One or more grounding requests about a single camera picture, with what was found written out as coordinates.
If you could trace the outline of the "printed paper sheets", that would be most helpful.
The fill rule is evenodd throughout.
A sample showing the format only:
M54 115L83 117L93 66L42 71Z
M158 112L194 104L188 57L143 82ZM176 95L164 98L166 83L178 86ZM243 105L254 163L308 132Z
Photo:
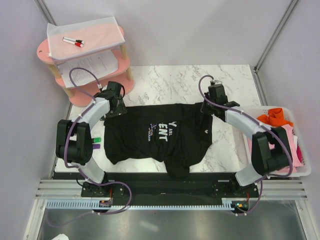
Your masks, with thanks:
M98 79L112 74L118 70L118 60L111 50L67 61L58 66L63 83L66 88L73 88L69 72L73 68L84 68L92 72ZM95 81L88 72L76 69L71 74L73 82L77 86L83 86Z

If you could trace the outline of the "pink three-tier wooden shelf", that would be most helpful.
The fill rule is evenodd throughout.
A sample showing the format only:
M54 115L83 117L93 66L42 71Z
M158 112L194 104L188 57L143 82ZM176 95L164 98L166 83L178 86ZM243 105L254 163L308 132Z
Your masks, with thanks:
M127 93L134 87L124 32L116 22L48 24L37 57L78 107L91 102L80 90L94 95L110 82L120 83Z

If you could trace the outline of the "black printed t-shirt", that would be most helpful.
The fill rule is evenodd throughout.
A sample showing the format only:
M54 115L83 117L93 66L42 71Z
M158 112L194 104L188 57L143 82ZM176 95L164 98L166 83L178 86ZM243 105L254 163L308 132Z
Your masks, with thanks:
M212 115L202 103L131 106L104 121L104 151L114 165L152 158L172 178L185 178L212 145Z

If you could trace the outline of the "red cap whiteboard marker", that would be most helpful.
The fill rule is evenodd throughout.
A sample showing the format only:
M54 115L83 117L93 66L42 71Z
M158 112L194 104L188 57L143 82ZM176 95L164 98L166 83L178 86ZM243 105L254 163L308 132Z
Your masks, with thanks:
M63 39L64 42L68 43L68 44L72 44L75 45L79 48L82 48L84 45L80 42L76 42L76 41L71 41L71 40L67 40L67 39Z

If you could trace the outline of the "pink t-shirt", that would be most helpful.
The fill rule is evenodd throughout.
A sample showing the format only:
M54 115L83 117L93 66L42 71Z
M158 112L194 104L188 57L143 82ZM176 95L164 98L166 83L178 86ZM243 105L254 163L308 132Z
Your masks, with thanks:
M292 160L293 160L293 168L292 168L292 173L297 173L298 170L297 168L303 167L301 166L300 161L298 160L297 156L297 146L298 146L298 137L293 133L294 128L291 127L290 125L283 125L282 126L287 134L288 142L289 142L289 147L290 151L292 153ZM251 153L252 153L252 142L249 138L245 137L245 148L246 148L246 153L247 153L247 158L248 162L251 162Z

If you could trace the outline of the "white mesh zipper pouch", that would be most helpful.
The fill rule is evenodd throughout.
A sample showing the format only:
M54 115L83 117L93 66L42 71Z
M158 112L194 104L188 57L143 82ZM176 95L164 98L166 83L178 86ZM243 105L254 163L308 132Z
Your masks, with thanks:
M47 25L49 56L55 62L65 62L125 43L115 17L106 17L80 23ZM84 41L83 47L63 41L64 38Z

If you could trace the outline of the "aluminium rail frame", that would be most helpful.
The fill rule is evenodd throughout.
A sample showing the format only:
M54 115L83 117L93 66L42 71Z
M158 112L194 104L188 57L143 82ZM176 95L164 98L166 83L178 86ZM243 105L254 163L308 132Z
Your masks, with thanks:
M74 180L41 180L37 198L80 199L81 186ZM262 200L306 200L307 193L299 179L269 179L262 184Z

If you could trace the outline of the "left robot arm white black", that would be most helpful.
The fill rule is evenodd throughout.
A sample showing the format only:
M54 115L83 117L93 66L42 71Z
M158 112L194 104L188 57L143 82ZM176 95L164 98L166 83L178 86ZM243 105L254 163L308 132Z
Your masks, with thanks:
M91 130L102 117L119 117L127 112L124 91L103 90L93 96L91 103L71 120L62 119L57 124L55 153L63 159L67 169L76 169L92 183L92 191L106 196L110 185L104 181L105 172L93 157Z

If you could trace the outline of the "green cap marker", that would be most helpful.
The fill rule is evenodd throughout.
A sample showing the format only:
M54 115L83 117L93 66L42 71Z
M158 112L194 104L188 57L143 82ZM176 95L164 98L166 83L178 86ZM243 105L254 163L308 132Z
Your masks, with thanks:
M102 141L101 137L94 137L91 139L93 144L100 143Z

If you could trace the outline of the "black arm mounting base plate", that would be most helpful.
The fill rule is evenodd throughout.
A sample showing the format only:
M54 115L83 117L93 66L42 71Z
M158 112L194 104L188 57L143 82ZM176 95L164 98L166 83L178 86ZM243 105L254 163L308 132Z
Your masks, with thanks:
M118 205L156 204L221 204L223 199L254 199L258 187L253 183L240 187L234 173L190 173L176 179L167 173L108 173L104 183L97 186L83 182L81 196L112 198Z

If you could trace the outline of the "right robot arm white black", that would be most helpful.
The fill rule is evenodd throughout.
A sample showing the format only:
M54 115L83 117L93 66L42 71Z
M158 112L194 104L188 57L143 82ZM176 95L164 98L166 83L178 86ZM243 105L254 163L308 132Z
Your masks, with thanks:
M286 130L271 127L236 104L220 105L204 97L204 110L224 122L241 130L251 141L251 162L235 173L235 181L229 184L229 191L235 197L242 196L247 186L267 176L286 178L293 172L293 159Z

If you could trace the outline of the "magenta garment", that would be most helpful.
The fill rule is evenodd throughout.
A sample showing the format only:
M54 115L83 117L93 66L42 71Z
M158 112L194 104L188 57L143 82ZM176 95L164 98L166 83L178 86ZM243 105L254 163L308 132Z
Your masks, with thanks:
M303 154L302 154L302 151L301 151L301 148L300 148L299 145L297 146L296 154L297 154L297 158L298 158L298 160L300 162L300 165L303 166L304 165Z

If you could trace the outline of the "orange t-shirt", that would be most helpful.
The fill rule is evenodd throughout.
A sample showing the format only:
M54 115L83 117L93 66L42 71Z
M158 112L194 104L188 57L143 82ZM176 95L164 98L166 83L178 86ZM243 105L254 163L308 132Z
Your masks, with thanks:
M282 108L271 108L267 114L262 114L257 118L260 122L270 125L272 127L282 127L290 125L294 127L294 123L285 119L284 111Z

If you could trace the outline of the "black cap whiteboard marker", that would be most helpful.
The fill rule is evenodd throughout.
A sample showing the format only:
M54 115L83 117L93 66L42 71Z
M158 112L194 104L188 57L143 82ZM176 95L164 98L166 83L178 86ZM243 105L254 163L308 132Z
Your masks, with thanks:
M85 41L84 40L80 40L80 39L73 39L73 38L66 37L66 36L64 36L63 39L70 40L70 41L73 41L73 42L82 43L83 45L85 44Z

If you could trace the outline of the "white plastic laundry basket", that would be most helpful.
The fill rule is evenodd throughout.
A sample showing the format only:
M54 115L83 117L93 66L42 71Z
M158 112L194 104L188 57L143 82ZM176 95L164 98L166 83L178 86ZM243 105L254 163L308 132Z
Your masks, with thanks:
M284 119L286 121L294 123L292 134L298 137L298 126L296 125L296 120L293 114L285 107L282 106L243 106L244 112L257 118L261 115L268 115L269 109L281 108L283 111ZM251 141L243 134L244 144L246 148L246 154L248 162L251 162ZM307 158L304 158L302 153L302 143L297 140L296 149L300 149L301 157L297 158L297 161L293 163L293 170L290 175L291 178L308 176L311 173L311 165Z

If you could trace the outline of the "purple cap marker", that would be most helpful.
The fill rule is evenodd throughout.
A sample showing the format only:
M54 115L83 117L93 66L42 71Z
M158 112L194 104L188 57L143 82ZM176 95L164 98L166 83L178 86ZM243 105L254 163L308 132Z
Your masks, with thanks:
M93 147L94 150L97 150L97 149L101 148L101 145L98 144L98 143L95 143L95 144L92 145L92 147Z

